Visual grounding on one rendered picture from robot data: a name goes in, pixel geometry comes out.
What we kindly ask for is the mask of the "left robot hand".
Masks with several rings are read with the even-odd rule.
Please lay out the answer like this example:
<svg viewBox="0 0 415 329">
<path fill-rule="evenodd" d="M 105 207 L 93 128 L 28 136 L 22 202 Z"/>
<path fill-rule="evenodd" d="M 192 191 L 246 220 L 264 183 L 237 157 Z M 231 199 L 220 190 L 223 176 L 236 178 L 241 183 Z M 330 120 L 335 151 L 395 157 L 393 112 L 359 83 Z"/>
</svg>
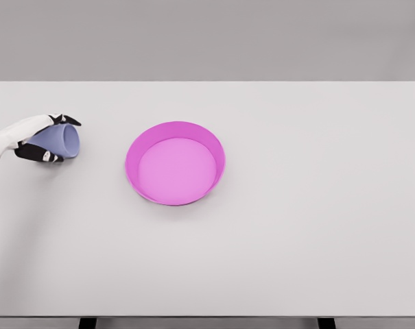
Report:
<svg viewBox="0 0 415 329">
<path fill-rule="evenodd" d="M 71 124 L 75 128 L 81 126 L 79 121 L 65 114 L 40 114 L 18 121 L 2 129 L 0 134 L 8 137 L 10 144 L 7 151 L 13 151 L 19 158 L 34 162 L 63 162 L 66 158 L 28 143 L 28 140 L 37 133 L 59 124 Z"/>
</svg>

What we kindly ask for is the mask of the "lavender blue cup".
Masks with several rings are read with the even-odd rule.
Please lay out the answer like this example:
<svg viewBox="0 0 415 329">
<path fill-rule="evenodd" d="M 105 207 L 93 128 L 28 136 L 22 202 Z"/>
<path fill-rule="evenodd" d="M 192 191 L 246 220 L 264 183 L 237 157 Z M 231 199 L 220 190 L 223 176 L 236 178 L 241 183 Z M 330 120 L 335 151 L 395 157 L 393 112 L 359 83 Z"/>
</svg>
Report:
<svg viewBox="0 0 415 329">
<path fill-rule="evenodd" d="M 80 151 L 79 134 L 71 124 L 50 126 L 31 137 L 28 143 L 45 148 L 63 158 L 74 158 Z"/>
</svg>

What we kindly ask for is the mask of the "pink round plate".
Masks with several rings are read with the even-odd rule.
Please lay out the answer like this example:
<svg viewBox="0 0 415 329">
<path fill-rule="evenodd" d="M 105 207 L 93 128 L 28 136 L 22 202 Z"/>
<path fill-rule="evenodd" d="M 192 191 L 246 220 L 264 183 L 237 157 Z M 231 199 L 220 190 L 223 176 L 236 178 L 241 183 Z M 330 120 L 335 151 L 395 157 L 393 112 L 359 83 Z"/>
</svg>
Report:
<svg viewBox="0 0 415 329">
<path fill-rule="evenodd" d="M 220 182 L 226 153 L 210 130 L 186 121 L 148 128 L 129 147 L 125 173 L 145 199 L 165 206 L 183 206 L 207 196 Z"/>
</svg>

